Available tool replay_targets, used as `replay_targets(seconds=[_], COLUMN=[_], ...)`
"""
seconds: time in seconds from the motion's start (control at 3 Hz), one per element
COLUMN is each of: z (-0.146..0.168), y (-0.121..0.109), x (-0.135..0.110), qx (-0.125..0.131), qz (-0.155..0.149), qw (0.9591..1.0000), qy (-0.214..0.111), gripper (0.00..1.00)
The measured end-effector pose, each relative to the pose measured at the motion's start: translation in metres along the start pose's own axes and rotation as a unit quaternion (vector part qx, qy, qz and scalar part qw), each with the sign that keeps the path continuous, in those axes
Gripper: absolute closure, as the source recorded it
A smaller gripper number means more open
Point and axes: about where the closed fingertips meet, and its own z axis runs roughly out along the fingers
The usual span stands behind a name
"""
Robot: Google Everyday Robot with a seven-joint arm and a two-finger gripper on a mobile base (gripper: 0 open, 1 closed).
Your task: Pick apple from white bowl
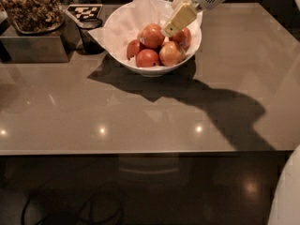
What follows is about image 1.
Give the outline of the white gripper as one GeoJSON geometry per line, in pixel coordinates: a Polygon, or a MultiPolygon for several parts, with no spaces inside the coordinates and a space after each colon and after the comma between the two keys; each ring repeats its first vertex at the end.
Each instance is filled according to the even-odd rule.
{"type": "Polygon", "coordinates": [[[172,37],[197,19],[197,10],[207,10],[216,7],[226,0],[173,0],[172,16],[162,26],[161,33],[172,37]]]}

